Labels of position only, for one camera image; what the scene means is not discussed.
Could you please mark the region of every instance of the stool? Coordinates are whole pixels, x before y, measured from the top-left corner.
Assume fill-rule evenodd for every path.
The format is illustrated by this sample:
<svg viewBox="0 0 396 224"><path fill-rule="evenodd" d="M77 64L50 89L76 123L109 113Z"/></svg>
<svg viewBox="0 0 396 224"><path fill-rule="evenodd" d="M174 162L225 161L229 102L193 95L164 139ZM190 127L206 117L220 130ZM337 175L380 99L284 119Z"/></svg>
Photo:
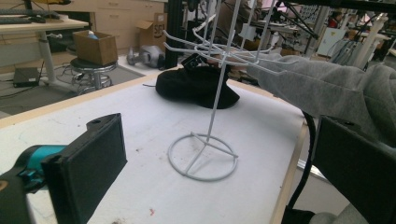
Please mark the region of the stool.
<svg viewBox="0 0 396 224"><path fill-rule="evenodd" d="M89 76L88 87L84 88L78 93L78 95L81 95L90 90L97 91L111 86L113 84L111 78L105 73L114 70L117 67L117 62L100 65L76 58L70 62L70 65L73 71L80 73L78 76L76 76L76 80L80 80L86 75Z"/></svg>

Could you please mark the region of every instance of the cardboard box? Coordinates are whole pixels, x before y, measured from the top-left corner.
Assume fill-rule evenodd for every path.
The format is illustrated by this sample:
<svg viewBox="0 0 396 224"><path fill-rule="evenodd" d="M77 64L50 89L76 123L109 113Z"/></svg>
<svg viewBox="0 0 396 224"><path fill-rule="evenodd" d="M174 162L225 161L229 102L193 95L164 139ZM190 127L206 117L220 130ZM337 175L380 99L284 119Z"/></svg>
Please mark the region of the cardboard box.
<svg viewBox="0 0 396 224"><path fill-rule="evenodd" d="M135 26L140 29L139 45L156 45L165 52L163 42L166 41L166 36L163 30L166 30L166 23L166 13L155 13L154 21L138 21Z"/></svg>
<svg viewBox="0 0 396 224"><path fill-rule="evenodd" d="M119 58L116 37L99 32L94 32L94 34L98 39L88 37L88 31L73 33L77 57L101 65L114 63Z"/></svg>

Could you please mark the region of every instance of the wire stand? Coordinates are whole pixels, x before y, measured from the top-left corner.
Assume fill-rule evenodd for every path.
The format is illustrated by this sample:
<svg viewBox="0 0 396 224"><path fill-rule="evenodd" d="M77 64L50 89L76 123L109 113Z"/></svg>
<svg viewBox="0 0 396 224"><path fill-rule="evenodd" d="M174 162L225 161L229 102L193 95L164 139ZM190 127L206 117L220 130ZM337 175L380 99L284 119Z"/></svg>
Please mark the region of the wire stand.
<svg viewBox="0 0 396 224"><path fill-rule="evenodd" d="M211 135L212 127L213 127L213 123L214 123L214 119L215 119L215 115L216 115L216 110L218 107L219 95L221 92L221 84L222 84L222 80L224 78L226 64L235 65L235 66L248 66L249 65L249 66L258 67L261 70L265 70L266 72L269 72L269 73L277 74L277 72L268 70L268 69L258 65L258 61L263 60L263 59L259 59L259 54L269 52L269 50L261 50L261 49L262 49L262 43L264 40L265 32L267 30L268 24L270 23L269 20L270 20L270 17L271 17L273 8L274 8L275 1L276 0L273 0L271 9L270 9L268 16L266 18L263 35L262 35L260 45L259 45L257 51L246 51L243 49L245 40L246 40L245 38L243 38L242 45L239 49L231 47L231 43L233 41L233 36L235 34L234 27L236 24L236 18L237 18L239 6L240 6L240 0L237 0L235 3L235 6L234 6L233 20L232 20L229 38L228 38L226 46L220 45L220 44L213 44L213 40L215 37L215 31L216 31L216 27L217 27L217 23L218 23L218 17L214 17L214 16L210 17L210 20L215 19L210 41L205 40L203 37L201 37L197 34L198 31L200 31L202 28L205 27L205 33L203 36L206 36L207 28L208 28L207 24L209 24L209 17L206 17L206 21L201 26L192 29L194 35L202 42L200 44L192 43L190 41L186 41L183 39L173 37L173 36L169 35L168 33L166 33L166 31L163 31L168 38L193 46L193 49L176 49L176 48L172 48L169 45L167 45L166 43L164 43L164 45L166 46L167 49L172 50L172 51L178 51L178 52L197 53L209 60L212 60L213 62L218 62L219 67L221 67L219 84L218 84L218 88L217 88L217 92L216 92L215 102L213 105L211 120L210 120L209 129L208 129L207 134L201 134L201 133L197 134L197 133L191 132L191 134L188 134L188 135L178 138L168 149L168 159L169 159L171 165L174 167L175 170L177 170L182 175L187 176L192 179L201 180L201 181L215 181L215 180L221 180L221 179L229 176L235 170L238 156L233 152L233 150L224 141ZM217 12L215 15L219 15L219 6L221 4L221 0L218 0L217 4L218 4ZM209 2L209 8L211 8L211 5L212 5L212 1ZM248 18L247 25L250 25L256 5L257 5L256 1L254 1L254 5L250 11L250 16ZM196 153L192 157L192 160L187 165L187 168L181 169L174 161L174 148L182 140L185 140L187 138L198 139L199 141L204 143L204 146L201 149L199 149L198 153ZM214 140L216 140L217 142L219 142L222 145L222 147L218 147L212 143L209 143L209 140L212 140L212 142ZM210 176L210 177L200 177L200 176L195 175L192 172L190 172L193 165L196 164L196 162L203 155L203 153L207 147L218 150L219 152L226 154L225 156L232 156L233 164L231 165L231 169L227 172L223 172L223 174L220 174L219 176Z"/></svg>

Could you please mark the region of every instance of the gray sleeve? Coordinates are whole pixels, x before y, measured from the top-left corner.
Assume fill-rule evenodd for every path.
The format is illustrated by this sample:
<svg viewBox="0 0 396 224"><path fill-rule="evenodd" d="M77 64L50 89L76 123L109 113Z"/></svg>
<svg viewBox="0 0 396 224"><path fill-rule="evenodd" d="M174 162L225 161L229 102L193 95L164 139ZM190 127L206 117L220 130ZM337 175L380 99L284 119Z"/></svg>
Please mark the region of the gray sleeve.
<svg viewBox="0 0 396 224"><path fill-rule="evenodd" d="M396 71L383 65L366 72L351 66L298 56L262 55L247 68L260 86L312 116L327 115L361 126L363 132L395 147Z"/></svg>

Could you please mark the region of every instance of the table surface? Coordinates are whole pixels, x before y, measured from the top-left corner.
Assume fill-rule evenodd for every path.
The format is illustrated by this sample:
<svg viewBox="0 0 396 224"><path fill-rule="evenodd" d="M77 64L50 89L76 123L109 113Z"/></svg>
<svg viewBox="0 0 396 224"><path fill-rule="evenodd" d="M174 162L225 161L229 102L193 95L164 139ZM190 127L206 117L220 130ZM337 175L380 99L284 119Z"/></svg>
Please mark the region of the table surface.
<svg viewBox="0 0 396 224"><path fill-rule="evenodd" d="M0 34L29 34L32 32L81 28L87 25L88 23L85 21L70 19L47 21L46 23L2 24L0 25Z"/></svg>
<svg viewBox="0 0 396 224"><path fill-rule="evenodd" d="M280 223L306 132L301 111L229 80L241 99L217 110L212 135L231 146L238 164L225 179L197 181L173 169L167 151L183 135L207 133L212 110L163 99L150 87L155 78L141 77L1 119L0 174L26 148L67 145L90 120L121 113L128 163L90 223ZM208 175L206 167L230 161L214 150L204 151L202 158L202 169L196 168L201 175ZM183 165L189 158L175 160ZM46 190L28 197L37 223L56 223Z"/></svg>

